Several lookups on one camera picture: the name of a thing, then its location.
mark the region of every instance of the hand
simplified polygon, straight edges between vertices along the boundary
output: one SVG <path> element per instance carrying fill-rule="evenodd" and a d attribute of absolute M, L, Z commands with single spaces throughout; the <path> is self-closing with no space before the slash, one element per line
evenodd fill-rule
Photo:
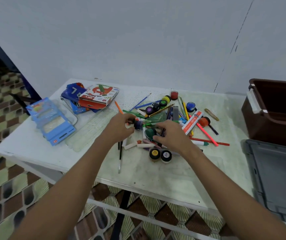
<path fill-rule="evenodd" d="M 127 123 L 129 119 L 135 119 L 135 115 L 131 113 L 118 113 L 110 120 L 108 125 L 103 130 L 102 135 L 105 135 L 107 138 L 109 138 L 113 145 L 119 141 L 123 141 L 134 132 L 134 127 L 125 127 L 125 123 Z"/>
<path fill-rule="evenodd" d="M 181 156 L 185 156 L 187 152 L 195 148 L 190 138 L 185 135 L 182 127 L 173 121 L 166 120 L 156 124 L 157 127 L 165 128 L 165 137 L 153 136 L 153 140 L 162 143 L 170 151 L 175 151 Z"/>

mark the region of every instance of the gray lid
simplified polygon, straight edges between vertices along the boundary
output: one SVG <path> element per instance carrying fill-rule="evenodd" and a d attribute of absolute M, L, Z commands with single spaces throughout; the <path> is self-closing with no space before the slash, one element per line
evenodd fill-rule
<path fill-rule="evenodd" d="M 257 184 L 256 199 L 286 222 L 286 146 L 249 139 L 245 151 Z"/>

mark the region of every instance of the person's left hand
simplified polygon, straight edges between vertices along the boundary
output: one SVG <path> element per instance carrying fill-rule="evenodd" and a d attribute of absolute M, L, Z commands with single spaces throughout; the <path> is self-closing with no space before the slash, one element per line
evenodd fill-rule
<path fill-rule="evenodd" d="M 131 113 L 121 114 L 113 116 L 108 125 L 102 132 L 102 135 L 106 136 L 113 144 L 123 141 L 134 133 L 134 127 L 126 128 L 125 124 L 129 120 L 135 120 L 135 115 Z"/>

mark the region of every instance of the forearm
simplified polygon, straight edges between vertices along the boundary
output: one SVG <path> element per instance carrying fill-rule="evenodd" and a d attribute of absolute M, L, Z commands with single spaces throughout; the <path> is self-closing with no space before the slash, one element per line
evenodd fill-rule
<path fill-rule="evenodd" d="M 100 135 L 81 159 L 49 190 L 10 239 L 62 239 L 76 225 L 103 159 L 112 147 Z"/>
<path fill-rule="evenodd" d="M 240 239 L 286 239 L 286 225 L 217 168 L 199 149 L 184 158 Z"/>

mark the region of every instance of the white wall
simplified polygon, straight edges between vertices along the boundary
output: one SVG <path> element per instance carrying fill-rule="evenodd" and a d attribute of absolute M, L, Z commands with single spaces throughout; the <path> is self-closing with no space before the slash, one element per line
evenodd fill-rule
<path fill-rule="evenodd" d="M 286 0 L 254 0 L 215 92 L 245 93 L 252 78 L 286 81 Z"/>
<path fill-rule="evenodd" d="M 252 0 L 0 0 L 0 46 L 40 96 L 69 78 L 213 92 Z"/>

